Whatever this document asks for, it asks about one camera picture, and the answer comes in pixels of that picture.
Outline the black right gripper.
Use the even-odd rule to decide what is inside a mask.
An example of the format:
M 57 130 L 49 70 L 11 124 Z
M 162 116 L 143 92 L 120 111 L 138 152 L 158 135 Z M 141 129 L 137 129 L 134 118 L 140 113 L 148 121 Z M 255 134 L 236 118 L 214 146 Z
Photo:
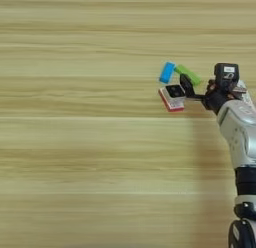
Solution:
M 211 110 L 217 114 L 221 107 L 230 100 L 234 100 L 235 97 L 232 94 L 223 92 L 216 86 L 214 80 L 208 82 L 206 92 L 204 94 L 196 94 L 193 88 L 193 84 L 190 78 L 186 74 L 180 75 L 180 85 L 183 88 L 187 98 L 200 101 L 206 110 Z M 245 94 L 247 87 L 242 80 L 239 80 L 236 87 L 233 89 L 236 93 Z

